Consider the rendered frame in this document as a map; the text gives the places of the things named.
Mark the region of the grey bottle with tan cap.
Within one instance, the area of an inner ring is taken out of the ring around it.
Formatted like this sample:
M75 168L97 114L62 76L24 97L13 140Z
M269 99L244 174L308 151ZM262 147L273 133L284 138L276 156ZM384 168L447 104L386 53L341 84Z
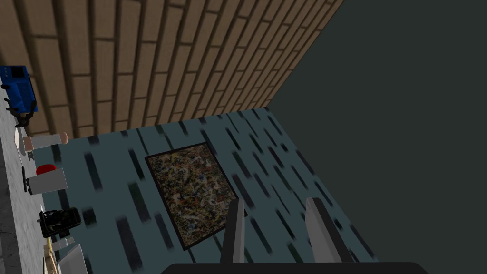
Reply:
M37 135L37 136L22 136L15 132L15 143L20 151L32 152L36 149L66 144L69 141L69 136L66 132L61 132L53 135Z

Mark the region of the black coffee machine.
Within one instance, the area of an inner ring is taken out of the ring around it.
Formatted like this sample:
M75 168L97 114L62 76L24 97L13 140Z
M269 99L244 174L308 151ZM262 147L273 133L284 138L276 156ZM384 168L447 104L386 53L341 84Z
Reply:
M64 238L70 235L69 230L82 223L79 211L75 207L64 210L40 211L40 229L44 238L59 235Z

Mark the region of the pale grey box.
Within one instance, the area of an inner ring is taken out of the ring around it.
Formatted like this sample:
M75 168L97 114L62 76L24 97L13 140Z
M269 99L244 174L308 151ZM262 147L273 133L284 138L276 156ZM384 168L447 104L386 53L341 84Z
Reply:
M58 262L58 274L88 274L80 244Z

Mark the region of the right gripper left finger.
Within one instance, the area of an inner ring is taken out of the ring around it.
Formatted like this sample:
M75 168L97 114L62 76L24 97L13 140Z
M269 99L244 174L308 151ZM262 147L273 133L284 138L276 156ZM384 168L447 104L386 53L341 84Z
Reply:
M244 262L244 200L235 199L229 204L225 233L220 256L221 263Z

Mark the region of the blue box appliance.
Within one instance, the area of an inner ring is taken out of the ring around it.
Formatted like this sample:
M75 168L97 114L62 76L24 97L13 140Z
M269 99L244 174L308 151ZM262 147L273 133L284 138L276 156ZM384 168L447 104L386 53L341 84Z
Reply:
M33 85L26 66L0 66L0 87L18 113L31 112L32 102L36 101Z

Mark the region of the framed speckled wall picture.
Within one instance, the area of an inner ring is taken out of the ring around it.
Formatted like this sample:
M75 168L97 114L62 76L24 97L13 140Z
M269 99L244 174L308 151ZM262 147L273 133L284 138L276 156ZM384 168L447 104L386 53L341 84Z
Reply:
M225 229L238 199L208 142L145 157L182 249Z

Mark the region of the grey canister with red lid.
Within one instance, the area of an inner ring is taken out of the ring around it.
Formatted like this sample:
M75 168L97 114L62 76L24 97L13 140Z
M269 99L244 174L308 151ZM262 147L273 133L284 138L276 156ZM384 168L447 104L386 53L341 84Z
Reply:
M37 195L67 189L68 185L62 168L44 164L37 168L35 176L26 179L26 187L30 195Z

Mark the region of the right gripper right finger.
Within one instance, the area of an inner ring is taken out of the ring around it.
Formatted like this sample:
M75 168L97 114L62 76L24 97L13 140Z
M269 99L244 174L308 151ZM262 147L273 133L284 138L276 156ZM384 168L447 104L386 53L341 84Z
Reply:
M315 262L351 263L354 261L323 202L318 197L306 199L305 223Z

